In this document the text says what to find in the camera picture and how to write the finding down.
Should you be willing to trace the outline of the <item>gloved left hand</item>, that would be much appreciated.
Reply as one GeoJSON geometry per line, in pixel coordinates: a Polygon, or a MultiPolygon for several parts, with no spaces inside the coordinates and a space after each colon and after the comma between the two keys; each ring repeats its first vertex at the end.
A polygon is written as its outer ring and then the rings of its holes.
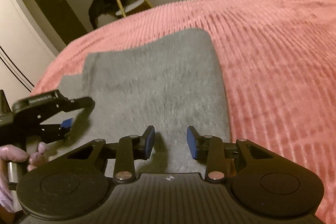
{"type": "Polygon", "coordinates": [[[8,162],[23,163],[28,161],[27,170],[31,171],[47,162],[45,153],[49,150],[46,143],[40,142],[37,151],[29,155],[12,144],[1,146],[1,207],[7,213],[13,213],[13,198],[9,190],[8,162]]]}

